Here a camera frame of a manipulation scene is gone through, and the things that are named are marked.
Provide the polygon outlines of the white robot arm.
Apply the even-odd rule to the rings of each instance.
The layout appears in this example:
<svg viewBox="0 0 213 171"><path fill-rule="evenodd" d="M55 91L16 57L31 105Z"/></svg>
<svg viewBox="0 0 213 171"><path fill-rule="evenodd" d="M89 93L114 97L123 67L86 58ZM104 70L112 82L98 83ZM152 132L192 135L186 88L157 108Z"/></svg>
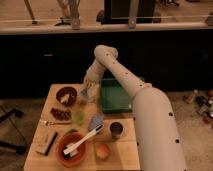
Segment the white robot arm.
<svg viewBox="0 0 213 171"><path fill-rule="evenodd" d="M143 171L187 171L175 115L167 95L142 81L117 61L116 48L98 45L83 81L83 97L92 101L95 84L109 70L132 100L138 156Z"/></svg>

